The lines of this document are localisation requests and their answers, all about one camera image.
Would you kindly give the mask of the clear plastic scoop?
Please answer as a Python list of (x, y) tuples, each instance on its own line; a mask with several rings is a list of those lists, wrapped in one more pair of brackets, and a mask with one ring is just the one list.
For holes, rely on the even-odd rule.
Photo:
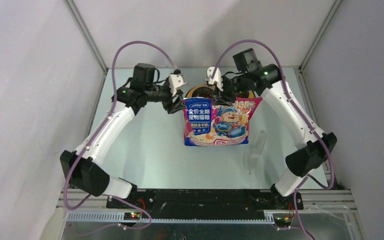
[(243, 152), (243, 166), (247, 170), (248, 174), (251, 175), (253, 170), (256, 168), (259, 162), (263, 149), (267, 141), (267, 133), (264, 130), (253, 132), (251, 134), (248, 146)]

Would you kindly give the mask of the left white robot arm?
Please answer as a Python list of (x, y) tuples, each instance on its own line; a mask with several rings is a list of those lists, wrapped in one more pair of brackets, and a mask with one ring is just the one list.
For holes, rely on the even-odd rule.
[(116, 196), (125, 208), (138, 202), (134, 185), (110, 176), (104, 169), (105, 157), (122, 129), (147, 103), (161, 103), (168, 114), (185, 109), (181, 87), (186, 81), (179, 69), (168, 77), (155, 81), (160, 72), (154, 65), (139, 63), (132, 77), (116, 90), (111, 106), (99, 126), (73, 151), (65, 150), (60, 163), (68, 183), (86, 193), (99, 197)]

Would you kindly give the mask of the cat food bag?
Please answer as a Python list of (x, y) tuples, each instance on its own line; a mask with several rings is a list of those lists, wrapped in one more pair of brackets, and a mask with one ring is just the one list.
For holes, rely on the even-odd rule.
[(191, 147), (248, 144), (250, 120), (261, 102), (261, 97), (237, 97), (233, 105), (226, 106), (214, 105), (210, 98), (186, 98), (184, 144)]

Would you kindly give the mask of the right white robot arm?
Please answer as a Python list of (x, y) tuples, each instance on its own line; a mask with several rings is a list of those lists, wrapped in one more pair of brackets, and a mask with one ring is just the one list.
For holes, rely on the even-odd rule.
[(285, 158), (286, 169), (272, 186), (271, 204), (284, 209), (304, 178), (327, 161), (337, 137), (332, 132), (325, 133), (310, 119), (276, 64), (263, 66), (252, 48), (235, 54), (233, 60), (239, 71), (233, 78), (222, 75), (214, 66), (206, 71), (207, 82), (216, 86), (214, 102), (228, 106), (240, 92), (253, 91), (279, 116), (297, 148)]

